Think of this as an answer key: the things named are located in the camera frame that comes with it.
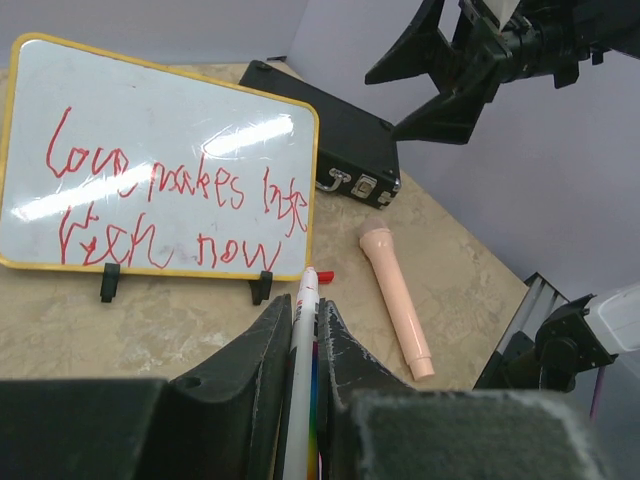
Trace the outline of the yellow framed whiteboard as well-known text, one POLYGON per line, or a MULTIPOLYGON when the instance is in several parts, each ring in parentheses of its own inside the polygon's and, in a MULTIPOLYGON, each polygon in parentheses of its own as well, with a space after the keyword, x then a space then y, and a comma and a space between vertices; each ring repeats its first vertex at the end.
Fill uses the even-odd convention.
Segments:
POLYGON ((318 140, 305 102, 24 34, 1 134, 1 262, 295 281, 318 140))

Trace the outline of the whiteboard marker pen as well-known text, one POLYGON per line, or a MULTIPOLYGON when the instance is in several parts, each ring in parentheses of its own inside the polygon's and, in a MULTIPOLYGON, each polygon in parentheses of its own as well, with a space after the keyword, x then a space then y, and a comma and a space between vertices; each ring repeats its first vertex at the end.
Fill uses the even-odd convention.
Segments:
POLYGON ((305 269, 296 297, 291 352, 295 353, 284 479, 308 478, 310 410, 313 379, 313 345, 316 305, 319 302, 317 272, 305 269))

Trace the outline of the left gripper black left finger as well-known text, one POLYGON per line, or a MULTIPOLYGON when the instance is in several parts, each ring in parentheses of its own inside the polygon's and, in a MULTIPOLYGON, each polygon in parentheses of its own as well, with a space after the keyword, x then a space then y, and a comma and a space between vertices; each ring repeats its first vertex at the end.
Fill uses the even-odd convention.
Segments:
POLYGON ((177 479, 266 479, 292 331, 276 297, 233 341, 171 382, 167 469, 177 479))

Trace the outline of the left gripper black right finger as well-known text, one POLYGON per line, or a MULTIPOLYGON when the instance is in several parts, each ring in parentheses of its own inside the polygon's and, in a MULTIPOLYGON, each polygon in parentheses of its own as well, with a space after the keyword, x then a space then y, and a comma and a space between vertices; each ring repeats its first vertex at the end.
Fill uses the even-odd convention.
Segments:
POLYGON ((348 330, 337 305, 319 310, 318 445, 322 479, 390 479, 403 459, 400 402, 413 389, 348 330))

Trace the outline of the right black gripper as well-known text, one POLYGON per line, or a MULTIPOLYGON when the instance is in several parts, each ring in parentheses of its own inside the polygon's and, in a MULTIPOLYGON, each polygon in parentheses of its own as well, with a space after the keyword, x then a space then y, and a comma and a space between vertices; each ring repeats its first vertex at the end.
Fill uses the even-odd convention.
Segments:
POLYGON ((393 129, 397 141, 464 145, 500 85, 551 76, 557 89, 579 77, 573 1, 519 1, 500 25, 487 1, 462 1, 454 40, 439 28, 443 0, 424 0, 366 85, 428 74, 440 92, 393 129))

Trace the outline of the red marker cap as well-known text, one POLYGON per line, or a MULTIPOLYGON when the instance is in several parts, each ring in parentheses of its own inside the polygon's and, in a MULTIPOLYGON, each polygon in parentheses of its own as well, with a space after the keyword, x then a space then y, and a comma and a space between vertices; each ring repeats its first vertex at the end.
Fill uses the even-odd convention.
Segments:
POLYGON ((330 284, 335 277, 333 271, 321 271, 317 273, 319 284, 330 284))

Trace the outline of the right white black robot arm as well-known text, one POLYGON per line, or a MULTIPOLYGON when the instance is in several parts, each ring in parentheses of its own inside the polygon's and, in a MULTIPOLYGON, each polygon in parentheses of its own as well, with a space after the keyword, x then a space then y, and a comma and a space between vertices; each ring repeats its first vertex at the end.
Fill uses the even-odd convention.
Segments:
MULTIPOLYGON (((464 145, 501 85, 550 75, 560 89, 578 80, 582 61, 599 65, 608 51, 639 56, 636 1, 463 1, 452 38, 439 28, 443 7, 422 2, 365 76, 380 84, 427 74, 438 90, 393 128, 397 141, 464 145)), ((594 298, 560 306, 534 338, 515 333, 478 387, 569 392, 577 374, 612 364, 617 352, 587 321, 594 298)))

